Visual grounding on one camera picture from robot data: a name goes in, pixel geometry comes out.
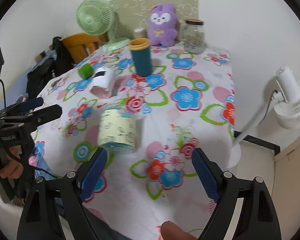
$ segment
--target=human hand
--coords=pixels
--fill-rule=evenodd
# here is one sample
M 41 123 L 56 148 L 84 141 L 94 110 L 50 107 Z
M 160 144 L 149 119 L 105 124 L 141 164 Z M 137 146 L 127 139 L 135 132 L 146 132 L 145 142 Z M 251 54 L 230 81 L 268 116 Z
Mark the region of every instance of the human hand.
M 15 155 L 16 157 L 19 157 L 19 151 L 21 146 L 13 146 L 10 147 L 10 152 Z M 8 156 L 9 162 L 6 166 L 4 166 L 0 170 L 0 176 L 1 178 L 9 178 L 9 179 L 18 179 L 20 178 L 22 172 L 23 172 L 23 166 L 21 163 L 18 163 L 15 160 L 12 160 L 11 157 Z
M 197 238 L 187 232 L 184 232 L 180 227 L 171 221 L 166 221 L 160 228 L 163 240 L 197 240 Z

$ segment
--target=floor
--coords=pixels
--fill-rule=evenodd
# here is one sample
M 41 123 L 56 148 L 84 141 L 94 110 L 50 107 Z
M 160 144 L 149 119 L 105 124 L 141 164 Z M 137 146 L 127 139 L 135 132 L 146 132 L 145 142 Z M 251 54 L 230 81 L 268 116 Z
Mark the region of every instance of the floor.
M 262 177 L 267 188 L 272 195 L 274 182 L 274 153 L 273 151 L 263 148 L 261 146 L 242 141 L 241 159 L 237 166 L 229 169 L 237 178 L 240 179 L 254 179 L 256 176 Z M 235 207 L 234 215 L 232 217 L 229 229 L 227 231 L 225 240 L 231 240 L 238 223 L 242 200 L 238 199 Z

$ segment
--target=black backpack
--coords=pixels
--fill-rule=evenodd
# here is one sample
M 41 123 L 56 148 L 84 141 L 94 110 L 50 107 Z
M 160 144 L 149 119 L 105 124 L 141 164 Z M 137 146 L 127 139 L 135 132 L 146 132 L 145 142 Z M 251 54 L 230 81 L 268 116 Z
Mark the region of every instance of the black backpack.
M 54 37 L 52 42 L 57 59 L 48 58 L 42 65 L 28 73 L 26 92 L 29 99 L 36 98 L 51 79 L 73 69 L 73 59 L 60 39 L 61 37 Z

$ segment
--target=table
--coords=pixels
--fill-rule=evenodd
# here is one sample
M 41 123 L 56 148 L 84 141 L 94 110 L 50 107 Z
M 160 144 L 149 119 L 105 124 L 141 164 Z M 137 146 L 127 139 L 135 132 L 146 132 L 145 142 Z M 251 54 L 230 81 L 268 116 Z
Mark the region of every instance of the table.
M 221 49 L 192 55 L 177 46 L 151 47 L 151 52 L 153 74 L 146 78 L 134 73 L 125 47 L 111 55 L 98 49 L 51 80 L 40 94 L 42 107 L 59 104 L 63 114 L 32 134 L 37 150 L 31 163 L 58 176 L 76 170 L 98 147 L 102 107 L 123 105 L 137 115 L 136 151 L 108 154 L 84 205 L 131 239 L 160 239 L 160 225 L 167 220 L 199 236 L 215 203 L 195 173 L 191 153 L 201 147 L 222 170 L 229 166 L 234 134 L 230 55 Z M 98 99 L 89 92 L 92 79 L 82 80 L 77 71 L 84 63 L 116 69 L 111 98 Z

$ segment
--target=orange chair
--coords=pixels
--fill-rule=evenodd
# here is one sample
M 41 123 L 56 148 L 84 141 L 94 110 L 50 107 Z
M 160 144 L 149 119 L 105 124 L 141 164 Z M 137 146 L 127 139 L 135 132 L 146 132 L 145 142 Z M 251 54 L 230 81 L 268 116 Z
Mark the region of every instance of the orange chair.
M 107 33 L 99 36 L 78 33 L 62 39 L 62 43 L 68 49 L 76 64 L 80 63 L 107 41 Z

